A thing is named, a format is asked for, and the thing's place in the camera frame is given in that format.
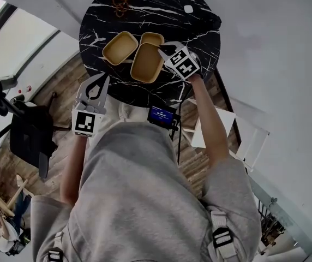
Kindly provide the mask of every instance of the black bag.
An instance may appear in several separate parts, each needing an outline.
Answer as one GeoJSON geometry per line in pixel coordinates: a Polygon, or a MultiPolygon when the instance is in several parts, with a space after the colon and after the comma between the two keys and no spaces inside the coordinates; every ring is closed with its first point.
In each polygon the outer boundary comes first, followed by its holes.
{"type": "Polygon", "coordinates": [[[19,254],[24,248],[25,248],[25,245],[23,245],[20,241],[15,241],[10,251],[6,252],[6,255],[14,256],[16,254],[19,254]]]}

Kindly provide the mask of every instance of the backpack strap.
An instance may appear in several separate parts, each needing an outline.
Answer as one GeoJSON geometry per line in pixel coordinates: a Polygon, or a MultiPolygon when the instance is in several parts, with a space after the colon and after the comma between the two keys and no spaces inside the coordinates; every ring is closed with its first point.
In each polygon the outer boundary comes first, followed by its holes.
{"type": "Polygon", "coordinates": [[[48,262],[63,262],[63,244],[62,244],[63,232],[58,232],[54,238],[54,247],[48,251],[48,262]]]}
{"type": "Polygon", "coordinates": [[[208,245],[209,256],[217,261],[218,256],[224,261],[239,261],[231,230],[227,227],[226,214],[220,211],[211,211],[213,241],[208,245]]]}

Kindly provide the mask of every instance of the blue screen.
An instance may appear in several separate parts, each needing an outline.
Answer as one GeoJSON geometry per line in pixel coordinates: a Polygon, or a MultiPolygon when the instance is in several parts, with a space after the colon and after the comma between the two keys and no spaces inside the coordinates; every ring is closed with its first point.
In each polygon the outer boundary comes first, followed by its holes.
{"type": "Polygon", "coordinates": [[[150,117],[168,125],[171,125],[173,122],[173,114],[171,112],[156,107],[151,107],[150,117]]]}

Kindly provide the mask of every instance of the office chair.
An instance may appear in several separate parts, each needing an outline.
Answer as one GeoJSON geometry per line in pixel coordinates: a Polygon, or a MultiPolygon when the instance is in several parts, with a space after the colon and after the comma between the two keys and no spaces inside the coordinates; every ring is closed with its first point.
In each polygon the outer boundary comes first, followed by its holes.
{"type": "Polygon", "coordinates": [[[10,151],[25,162],[39,169],[39,176],[46,178],[49,159],[57,149],[52,141],[53,132],[70,131],[70,128],[55,127],[49,108],[56,94],[53,93],[47,106],[27,106],[24,96],[8,101],[0,82],[0,115],[13,114],[12,122],[0,131],[0,138],[10,131],[10,151]]]}

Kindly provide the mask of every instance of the round table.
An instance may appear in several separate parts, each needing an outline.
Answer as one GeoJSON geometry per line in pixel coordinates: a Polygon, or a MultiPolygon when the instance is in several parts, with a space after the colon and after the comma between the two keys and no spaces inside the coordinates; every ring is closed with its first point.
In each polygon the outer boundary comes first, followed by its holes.
{"type": "Polygon", "coordinates": [[[221,20],[203,0],[128,0],[122,17],[115,13],[112,0],[94,0],[82,20],[80,52],[90,76],[101,72],[110,75],[108,94],[124,103],[148,107],[150,104],[174,105],[181,102],[191,88],[188,81],[163,66],[152,84],[130,76],[135,52],[120,65],[111,65],[102,56],[104,46],[121,31],[130,32],[138,41],[143,33],[162,34],[165,42],[180,41],[201,61],[201,75],[207,81],[217,66],[220,52],[221,20]],[[193,12],[184,11],[191,5],[193,12]]]}

